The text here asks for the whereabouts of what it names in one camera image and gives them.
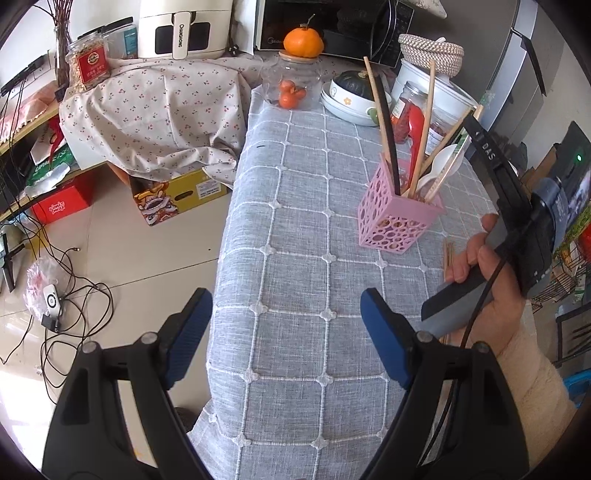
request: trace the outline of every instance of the refrigerator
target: refrigerator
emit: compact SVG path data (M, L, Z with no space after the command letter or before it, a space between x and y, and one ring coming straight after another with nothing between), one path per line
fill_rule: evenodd
M445 37L464 48L462 70L452 80L477 100L492 92L480 122L525 169L519 146L554 82L564 39L534 0L441 2L445 20L416 9L409 33Z

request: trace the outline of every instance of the jar label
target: jar label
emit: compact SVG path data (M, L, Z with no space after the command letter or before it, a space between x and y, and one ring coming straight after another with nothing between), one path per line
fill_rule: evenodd
M404 100L399 98L398 102L396 102L396 105L394 106L394 110L392 111L392 114L396 118L400 118L400 115L402 115L402 111L404 110L405 106L406 106L406 103L404 102Z
M437 148L437 146L443 140L444 135L439 135L434 129L429 128L429 135L427 136L427 145L425 146L425 153L427 155L431 155L433 150Z
M103 45L80 55L76 61L80 67L82 83L90 83L98 76L109 71L109 64L106 59L105 48Z

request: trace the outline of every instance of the red spoon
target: red spoon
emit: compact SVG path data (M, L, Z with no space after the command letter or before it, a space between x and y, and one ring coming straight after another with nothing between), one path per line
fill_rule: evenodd
M408 172L407 188L410 185L415 166L417 165L418 148L421 143L424 121L425 117L421 109L414 104L411 105L408 110L408 126L410 127L410 133L408 136L412 139L413 146L410 149L410 171Z

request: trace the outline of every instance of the wall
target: wall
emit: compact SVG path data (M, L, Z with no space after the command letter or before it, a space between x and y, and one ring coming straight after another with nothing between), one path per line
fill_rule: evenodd
M141 0L74 0L70 15L72 39L75 40L78 35L92 28L121 18L133 17L137 21L140 2ZM47 1L42 0L37 5L47 8ZM31 8L0 50L0 85L4 85L48 49L55 50L55 45L51 17L38 8Z
M537 167L554 143L562 141L572 120L591 138L591 85L568 47L540 113L525 135L528 167Z

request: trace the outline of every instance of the stack of bowls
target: stack of bowls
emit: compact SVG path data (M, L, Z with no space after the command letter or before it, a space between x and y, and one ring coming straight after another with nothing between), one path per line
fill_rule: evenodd
M338 86L334 80L326 82L322 86L320 101L330 113L346 122L364 127L376 127L378 125L375 102L348 92ZM392 98L387 93L386 101L389 110Z

